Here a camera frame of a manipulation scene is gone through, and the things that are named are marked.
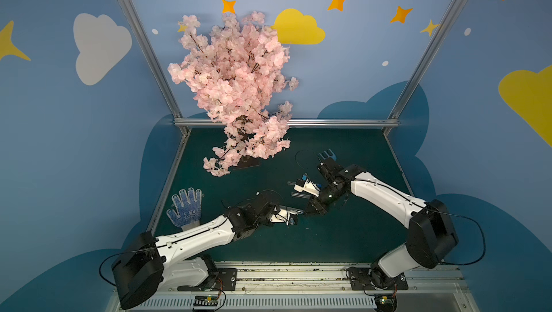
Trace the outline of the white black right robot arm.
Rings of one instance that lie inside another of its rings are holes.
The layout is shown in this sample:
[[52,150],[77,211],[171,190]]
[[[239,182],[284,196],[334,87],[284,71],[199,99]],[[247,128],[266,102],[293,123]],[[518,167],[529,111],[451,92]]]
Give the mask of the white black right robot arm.
[[418,267],[434,269],[459,244],[453,219],[455,214],[434,199],[425,201],[379,180],[358,165],[346,168],[332,157],[317,167],[327,184],[313,183],[308,175],[299,178],[294,189],[309,196],[305,215],[325,215],[332,203],[352,194],[387,212],[407,230],[404,244],[380,256],[370,266],[364,286],[376,290],[394,288],[401,276]]

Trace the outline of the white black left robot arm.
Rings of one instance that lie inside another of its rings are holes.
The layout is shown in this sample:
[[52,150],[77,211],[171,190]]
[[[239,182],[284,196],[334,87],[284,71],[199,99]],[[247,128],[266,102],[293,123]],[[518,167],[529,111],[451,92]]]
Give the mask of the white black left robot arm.
[[302,211],[281,205],[269,191],[247,204],[232,207],[210,222],[190,230],[154,237],[140,234],[123,252],[110,256],[111,285],[123,310],[133,309],[159,290],[206,290],[219,271],[205,251],[251,236],[259,227],[296,225]]

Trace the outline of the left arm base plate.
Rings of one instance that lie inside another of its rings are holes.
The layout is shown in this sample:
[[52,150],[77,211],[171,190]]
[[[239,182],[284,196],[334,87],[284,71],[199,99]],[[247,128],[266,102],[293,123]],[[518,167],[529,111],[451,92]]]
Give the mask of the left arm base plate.
[[207,278],[198,286],[178,286],[177,291],[234,291],[236,289],[236,281],[237,269],[222,268],[208,272]]

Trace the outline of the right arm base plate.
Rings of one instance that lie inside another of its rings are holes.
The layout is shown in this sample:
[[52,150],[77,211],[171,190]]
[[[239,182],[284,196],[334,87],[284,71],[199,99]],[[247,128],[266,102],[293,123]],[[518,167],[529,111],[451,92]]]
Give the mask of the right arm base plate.
[[352,290],[408,290],[404,274],[390,278],[380,269],[348,267],[345,271]]

